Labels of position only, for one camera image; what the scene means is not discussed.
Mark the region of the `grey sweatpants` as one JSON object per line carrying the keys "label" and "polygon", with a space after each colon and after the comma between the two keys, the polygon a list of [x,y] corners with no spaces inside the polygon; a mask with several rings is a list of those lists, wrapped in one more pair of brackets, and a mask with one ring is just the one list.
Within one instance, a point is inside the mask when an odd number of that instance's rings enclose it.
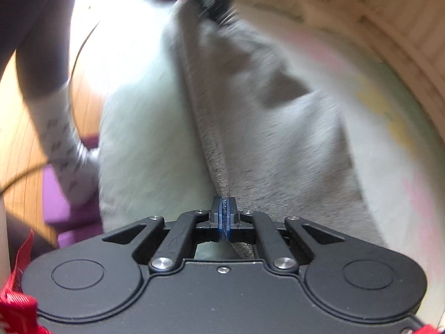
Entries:
{"label": "grey sweatpants", "polygon": [[281,222],[295,215],[383,245],[362,198],[338,105],[292,75],[235,11],[174,6],[166,29],[216,192]]}

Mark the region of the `floral bed blanket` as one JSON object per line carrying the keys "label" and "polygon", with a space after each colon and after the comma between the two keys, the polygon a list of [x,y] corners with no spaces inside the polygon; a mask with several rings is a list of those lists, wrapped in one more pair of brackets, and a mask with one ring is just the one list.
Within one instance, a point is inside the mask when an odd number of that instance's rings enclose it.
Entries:
{"label": "floral bed blanket", "polygon": [[[353,23],[312,0],[235,0],[292,76],[331,98],[361,200],[384,242],[415,259],[428,288],[419,316],[444,324],[444,150],[423,110]],[[103,228],[211,200],[191,119],[162,33],[171,5],[76,0],[73,104],[100,141]]]}

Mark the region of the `purple slipper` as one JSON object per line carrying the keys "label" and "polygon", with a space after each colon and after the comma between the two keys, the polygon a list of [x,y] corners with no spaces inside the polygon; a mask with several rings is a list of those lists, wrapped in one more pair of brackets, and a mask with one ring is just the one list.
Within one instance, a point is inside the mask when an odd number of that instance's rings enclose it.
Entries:
{"label": "purple slipper", "polygon": [[42,213],[44,223],[56,232],[60,248],[103,234],[100,215],[99,182],[84,200],[73,201],[71,194],[80,187],[60,173],[70,171],[65,158],[51,159],[44,166],[42,178]]}

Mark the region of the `person leg with white sock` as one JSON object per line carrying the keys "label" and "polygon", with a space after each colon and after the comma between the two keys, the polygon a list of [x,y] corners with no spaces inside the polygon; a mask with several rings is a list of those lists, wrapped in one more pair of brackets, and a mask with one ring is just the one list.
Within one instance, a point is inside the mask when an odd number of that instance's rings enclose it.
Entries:
{"label": "person leg with white sock", "polygon": [[65,158],[78,180],[72,200],[84,200],[99,181],[97,154],[81,141],[70,103],[69,43],[75,0],[1,0],[1,68],[16,58],[23,101],[49,160]]}

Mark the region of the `cream wooden bed rail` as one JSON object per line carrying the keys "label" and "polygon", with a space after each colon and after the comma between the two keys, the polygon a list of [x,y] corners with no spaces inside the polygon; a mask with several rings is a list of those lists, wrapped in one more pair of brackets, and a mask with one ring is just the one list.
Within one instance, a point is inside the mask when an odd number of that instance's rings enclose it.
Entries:
{"label": "cream wooden bed rail", "polygon": [[444,0],[243,0],[291,14],[316,6],[356,23],[444,131]]}

